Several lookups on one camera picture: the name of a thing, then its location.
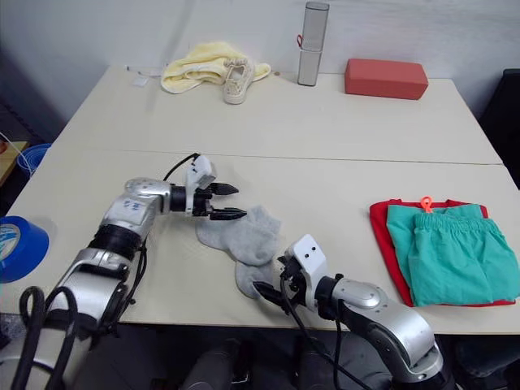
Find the tape roll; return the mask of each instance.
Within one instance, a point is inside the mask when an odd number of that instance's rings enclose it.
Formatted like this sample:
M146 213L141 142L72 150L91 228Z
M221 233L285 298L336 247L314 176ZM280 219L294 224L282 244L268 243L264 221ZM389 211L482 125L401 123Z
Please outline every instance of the tape roll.
M21 279L40 264L49 236L22 217L0 218L0 283Z

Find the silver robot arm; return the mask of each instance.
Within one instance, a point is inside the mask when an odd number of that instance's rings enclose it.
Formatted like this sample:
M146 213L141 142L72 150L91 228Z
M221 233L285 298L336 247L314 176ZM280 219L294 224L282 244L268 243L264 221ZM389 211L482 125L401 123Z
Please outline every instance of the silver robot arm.
M140 260L145 255L143 244L158 215L180 211L210 219L238 219L246 214L240 209L220 210L210 205L213 195L238 192L230 184L212 183L215 177L210 161L198 156L188 168L185 187L146 178L125 184L124 193L105 213L93 240L77 254L56 286L73 293L79 323L66 368L60 375L65 388L72 385L93 340L109 332L132 303L134 288L128 288L127 278L135 267L136 253L141 251ZM13 340L0 351L0 388L46 386L71 331L67 311L65 294L59 293L45 311L45 322L26 383L20 383L15 377L27 341Z
M281 279L295 294L285 300L270 284L255 283L268 300L289 313L291 306L304 305L324 319L339 320L351 332L370 341L390 370L396 388L452 388L451 373L434 333L415 310L388 298L378 286L330 277L327 259L311 235L291 245L279 260Z

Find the red foam block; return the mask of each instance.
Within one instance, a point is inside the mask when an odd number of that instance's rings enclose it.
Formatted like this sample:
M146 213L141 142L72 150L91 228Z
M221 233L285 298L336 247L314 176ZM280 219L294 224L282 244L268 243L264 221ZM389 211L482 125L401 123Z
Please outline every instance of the red foam block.
M420 63L351 58L344 73L344 90L355 95L418 100L427 86Z

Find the silver thermos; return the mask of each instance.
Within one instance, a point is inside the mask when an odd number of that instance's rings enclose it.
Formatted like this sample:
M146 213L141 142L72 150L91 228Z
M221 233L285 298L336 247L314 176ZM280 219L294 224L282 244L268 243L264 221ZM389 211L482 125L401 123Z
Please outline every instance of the silver thermos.
M307 2L303 33L300 36L300 67L298 70L298 84L316 85L319 62L322 58L323 41L327 29L329 5L325 2Z

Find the white table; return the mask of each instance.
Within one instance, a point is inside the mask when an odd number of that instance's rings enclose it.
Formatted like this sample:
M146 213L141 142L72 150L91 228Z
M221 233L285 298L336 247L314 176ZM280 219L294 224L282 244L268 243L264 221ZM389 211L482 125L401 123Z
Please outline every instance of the white table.
M51 247L44 262L24 279L4 285L2 311L16 312L25 287L48 293L79 249L96 232L106 208L134 176L161 177L183 154L54 147L11 209L44 227ZM520 254L520 198L503 166L423 162L359 162L293 158L214 156L219 180L240 194L219 206L257 204L283 221L281 250L311 233L327 255L332 274L378 284L399 300L368 219L370 204L428 194L477 202ZM181 174L172 177L179 182ZM229 326L292 327L279 308L252 301L235 287L234 265L223 252L197 241L195 221L160 217L149 239L149 267L137 305L123 320ZM520 305L492 308L431 306L418 309L438 333L520 333ZM333 328L305 310L307 324Z
M430 80L418 101L344 93L342 75L316 87L269 76L239 106L222 87L172 95L110 68L55 145L233 156L501 163L451 80Z

